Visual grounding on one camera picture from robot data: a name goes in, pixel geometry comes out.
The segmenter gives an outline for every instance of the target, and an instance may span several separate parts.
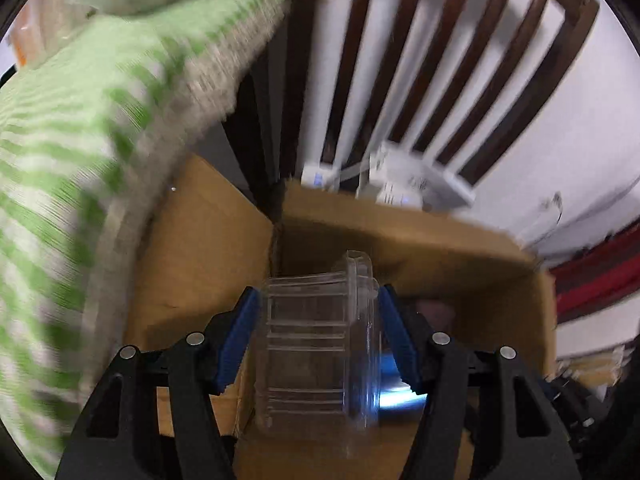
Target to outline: cardboard flap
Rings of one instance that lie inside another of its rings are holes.
[[[556,290],[548,272],[477,290],[453,304],[453,335],[468,348],[494,352],[511,346],[541,376],[555,370]]]
[[[535,270],[509,237],[429,214],[287,183],[280,235],[284,276],[325,272],[345,250],[367,253],[380,283],[447,297]]]
[[[376,428],[366,447],[347,458],[344,450],[303,440],[278,440],[252,426],[238,441],[234,471],[238,480],[398,480],[418,423]],[[454,480],[467,480],[473,446],[463,431]]]
[[[167,348],[204,329],[269,273],[273,225],[232,184],[192,156],[173,186],[136,269],[124,341],[142,350]],[[222,434],[237,432],[248,417],[238,403],[253,387],[249,368],[243,363],[236,382],[214,399]],[[167,394],[159,396],[159,413],[163,433],[170,434]]]

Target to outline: cable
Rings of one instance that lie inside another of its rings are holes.
[[[556,220],[557,227],[557,225],[560,223],[560,219],[562,218],[562,213],[564,212],[564,205],[562,205],[562,195],[559,191],[556,191],[556,194],[554,195],[554,198],[551,202],[556,204],[556,206],[558,207],[558,219]]]
[[[561,232],[564,229],[567,229],[568,227],[576,225],[579,222],[583,222],[585,220],[588,220],[589,218],[593,218],[594,216],[596,216],[596,215],[598,215],[600,213],[603,213],[606,210],[611,209],[618,202],[620,202],[624,197],[626,197],[629,193],[631,193],[632,189],[638,183],[640,183],[640,175],[638,175],[628,187],[626,187],[625,189],[621,190],[619,193],[617,193],[617,195],[613,196],[608,202],[605,202],[604,204],[596,206],[591,210],[587,209],[587,211],[582,213],[580,216],[577,216],[575,219],[571,220],[570,222],[567,222],[566,224],[564,224],[562,226],[558,225],[560,223],[560,218],[562,217],[562,212],[560,212],[560,215],[558,217],[558,222],[556,222],[556,225],[553,228],[549,229],[549,231],[547,231],[546,233],[541,235],[539,238],[537,238],[536,240],[531,242],[529,245],[527,245],[527,249],[529,249],[529,250],[532,249],[535,245],[539,244],[543,240],[546,240],[552,234],[556,234],[558,232]],[[579,248],[576,248],[576,251],[580,251],[582,249],[583,249],[583,247],[579,247]]]

